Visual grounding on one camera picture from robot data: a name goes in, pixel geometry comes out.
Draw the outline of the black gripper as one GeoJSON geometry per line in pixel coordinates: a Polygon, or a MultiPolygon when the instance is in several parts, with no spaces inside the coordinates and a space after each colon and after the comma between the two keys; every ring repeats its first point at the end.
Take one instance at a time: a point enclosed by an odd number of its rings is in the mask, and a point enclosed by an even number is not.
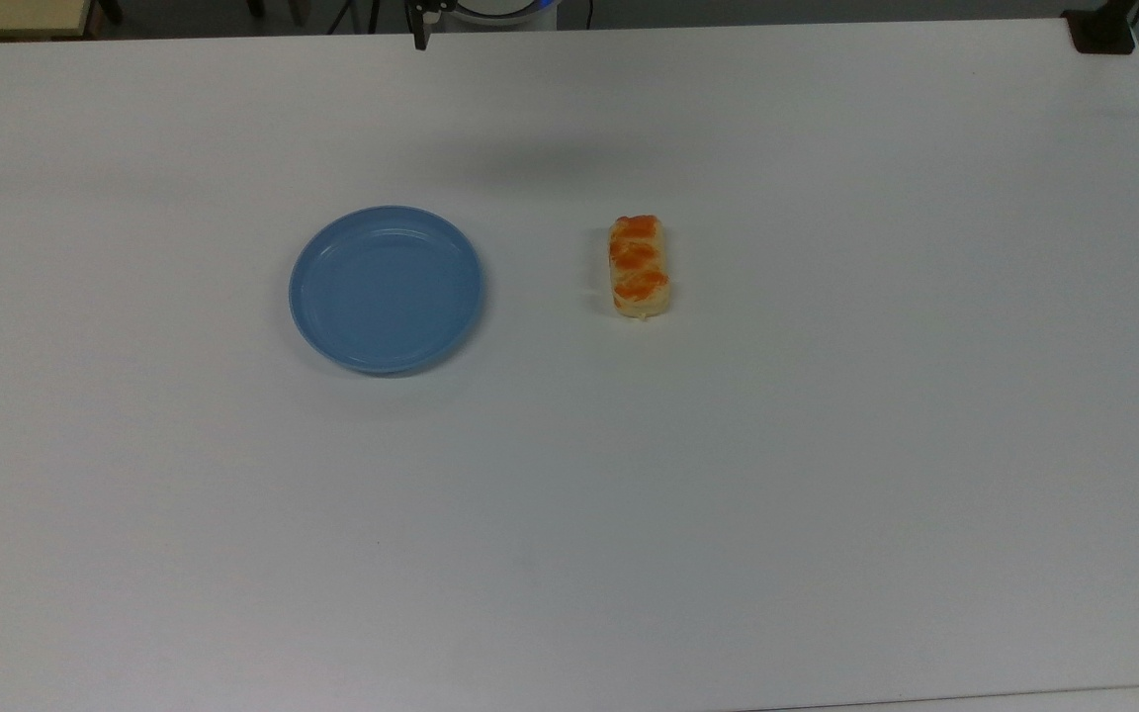
{"type": "Polygon", "coordinates": [[[428,49],[429,26],[424,21],[424,13],[452,13],[453,0],[416,0],[408,3],[413,13],[413,44],[424,52],[428,49]]]}

